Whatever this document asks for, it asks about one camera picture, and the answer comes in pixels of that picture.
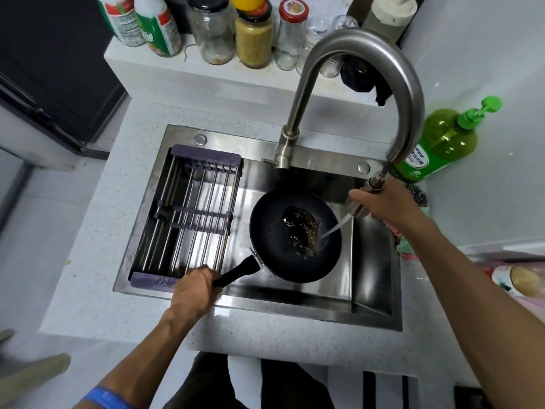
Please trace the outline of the person's right hand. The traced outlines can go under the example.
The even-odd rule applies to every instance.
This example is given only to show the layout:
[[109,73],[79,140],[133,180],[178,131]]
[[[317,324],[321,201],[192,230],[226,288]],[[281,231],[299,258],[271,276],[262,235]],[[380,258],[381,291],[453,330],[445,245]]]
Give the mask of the person's right hand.
[[433,220],[413,200],[405,185],[391,177],[379,192],[379,213],[372,215],[393,226],[406,238],[439,231]]

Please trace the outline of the person's left hand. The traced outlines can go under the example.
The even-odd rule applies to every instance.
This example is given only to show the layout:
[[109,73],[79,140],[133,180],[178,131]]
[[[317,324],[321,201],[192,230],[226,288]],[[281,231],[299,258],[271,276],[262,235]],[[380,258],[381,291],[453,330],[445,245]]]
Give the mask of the person's left hand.
[[196,323],[214,305],[220,294],[208,294],[202,266],[187,272],[174,286],[169,310],[176,317]]

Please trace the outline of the black frying pan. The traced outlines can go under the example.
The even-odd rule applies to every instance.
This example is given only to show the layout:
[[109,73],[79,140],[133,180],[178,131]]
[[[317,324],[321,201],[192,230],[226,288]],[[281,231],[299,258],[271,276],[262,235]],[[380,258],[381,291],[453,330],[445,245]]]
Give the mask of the black frying pan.
[[[303,259],[290,246],[289,234],[282,214],[288,206],[310,212],[319,222],[317,250]],[[343,239],[339,229],[325,235],[339,224],[333,210],[313,192],[300,187],[280,187],[257,201],[249,222],[249,234],[255,254],[222,274],[216,286],[226,287],[247,275],[256,274],[264,266],[272,274],[291,283],[311,283],[327,276],[341,256]]]

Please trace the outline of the stainless steel gooseneck faucet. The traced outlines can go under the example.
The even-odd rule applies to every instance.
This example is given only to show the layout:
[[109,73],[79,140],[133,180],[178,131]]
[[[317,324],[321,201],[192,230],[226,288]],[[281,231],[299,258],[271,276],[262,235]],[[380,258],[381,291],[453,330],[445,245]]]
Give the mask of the stainless steel gooseneck faucet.
[[406,56],[394,43],[377,33],[359,28],[336,30],[326,35],[310,51],[300,76],[288,122],[281,130],[274,159],[261,161],[275,168],[290,168],[295,145],[319,70],[327,60],[337,55],[352,55],[369,62],[378,70],[395,98],[398,130],[386,162],[363,187],[363,191],[378,194],[383,191],[388,171],[402,162],[416,147],[425,118],[425,101],[419,78]]

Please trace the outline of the person's right forearm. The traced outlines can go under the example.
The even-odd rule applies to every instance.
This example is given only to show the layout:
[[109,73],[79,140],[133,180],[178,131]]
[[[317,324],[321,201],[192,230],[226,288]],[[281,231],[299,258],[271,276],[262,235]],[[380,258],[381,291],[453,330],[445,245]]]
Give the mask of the person's right forearm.
[[545,323],[494,284],[419,209],[391,220],[428,275],[495,409],[545,409]]

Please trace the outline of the person's left forearm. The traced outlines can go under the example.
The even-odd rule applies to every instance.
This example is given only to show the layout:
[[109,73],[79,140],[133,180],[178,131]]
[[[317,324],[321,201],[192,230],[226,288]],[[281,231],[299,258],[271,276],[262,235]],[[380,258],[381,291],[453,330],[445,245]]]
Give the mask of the person's left forearm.
[[[168,309],[144,340],[96,386],[119,394],[136,409],[149,409],[175,353],[194,325]],[[73,409],[101,408],[79,402]]]

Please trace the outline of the steel wool scrubber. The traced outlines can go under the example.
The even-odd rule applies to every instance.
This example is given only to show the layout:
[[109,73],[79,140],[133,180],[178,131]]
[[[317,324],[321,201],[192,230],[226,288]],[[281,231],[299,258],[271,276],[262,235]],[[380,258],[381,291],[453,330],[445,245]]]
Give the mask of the steel wool scrubber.
[[429,207],[427,195],[418,185],[406,184],[405,187],[409,190],[413,200],[419,207]]

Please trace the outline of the pink green cloth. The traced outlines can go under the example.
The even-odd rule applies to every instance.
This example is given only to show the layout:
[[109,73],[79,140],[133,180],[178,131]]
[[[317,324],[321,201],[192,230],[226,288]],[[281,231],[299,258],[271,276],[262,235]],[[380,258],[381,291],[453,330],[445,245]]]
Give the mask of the pink green cloth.
[[402,235],[396,237],[396,252],[400,255],[400,257],[405,260],[414,260],[417,258],[416,254],[414,253],[411,245],[406,240],[406,238]]

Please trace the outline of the burnt food residue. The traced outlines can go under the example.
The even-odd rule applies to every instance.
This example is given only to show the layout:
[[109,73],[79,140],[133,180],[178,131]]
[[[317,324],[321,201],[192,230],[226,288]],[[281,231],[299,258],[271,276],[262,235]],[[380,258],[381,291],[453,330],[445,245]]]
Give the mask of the burnt food residue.
[[317,250],[320,222],[307,210],[288,206],[282,214],[288,229],[290,246],[303,259],[311,258]]

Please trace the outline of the person's dark trousers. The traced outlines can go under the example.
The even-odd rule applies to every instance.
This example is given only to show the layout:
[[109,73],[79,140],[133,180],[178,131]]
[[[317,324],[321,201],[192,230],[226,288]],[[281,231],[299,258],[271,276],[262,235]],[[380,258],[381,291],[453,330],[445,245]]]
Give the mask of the person's dark trousers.
[[[260,409],[335,409],[326,386],[293,362],[262,359]],[[249,409],[235,396],[228,356],[200,352],[162,409]]]

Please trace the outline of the purple steel drain rack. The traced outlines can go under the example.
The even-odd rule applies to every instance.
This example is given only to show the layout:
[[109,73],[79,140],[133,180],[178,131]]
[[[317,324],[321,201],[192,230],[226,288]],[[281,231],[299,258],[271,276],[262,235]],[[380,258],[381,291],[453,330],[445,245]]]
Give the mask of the purple steel drain rack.
[[222,272],[243,162],[238,154],[175,144],[139,213],[139,242],[121,272],[129,293],[172,292],[186,272]]

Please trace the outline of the blue wristband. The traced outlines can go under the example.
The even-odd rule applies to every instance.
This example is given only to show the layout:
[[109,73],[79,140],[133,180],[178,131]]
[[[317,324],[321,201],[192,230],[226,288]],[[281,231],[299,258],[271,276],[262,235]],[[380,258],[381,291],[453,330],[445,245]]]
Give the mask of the blue wristband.
[[94,404],[101,409],[136,409],[119,394],[102,386],[91,389],[80,401],[83,402]]

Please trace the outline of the empty glass jar red lid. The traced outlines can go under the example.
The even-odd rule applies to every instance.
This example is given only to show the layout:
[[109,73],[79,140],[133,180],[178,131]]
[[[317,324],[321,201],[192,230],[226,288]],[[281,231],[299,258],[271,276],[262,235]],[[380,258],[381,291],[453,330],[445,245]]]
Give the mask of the empty glass jar red lid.
[[302,0],[282,0],[279,4],[280,24],[274,61],[280,70],[290,71],[296,67],[309,11],[308,5]]

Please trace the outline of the black white striped mat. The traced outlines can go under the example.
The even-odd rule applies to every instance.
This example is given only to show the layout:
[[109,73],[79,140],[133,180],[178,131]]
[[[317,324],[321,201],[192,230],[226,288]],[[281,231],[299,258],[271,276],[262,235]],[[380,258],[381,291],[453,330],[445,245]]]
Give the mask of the black white striped mat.
[[445,375],[409,376],[328,367],[336,409],[494,409],[482,389]]

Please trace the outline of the empty glass jar black lid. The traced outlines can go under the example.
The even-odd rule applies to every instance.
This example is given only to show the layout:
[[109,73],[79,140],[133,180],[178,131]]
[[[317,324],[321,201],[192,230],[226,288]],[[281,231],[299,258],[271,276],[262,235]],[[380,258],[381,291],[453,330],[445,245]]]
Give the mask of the empty glass jar black lid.
[[234,16],[229,0],[186,0],[187,19],[202,59],[224,65],[235,55]]

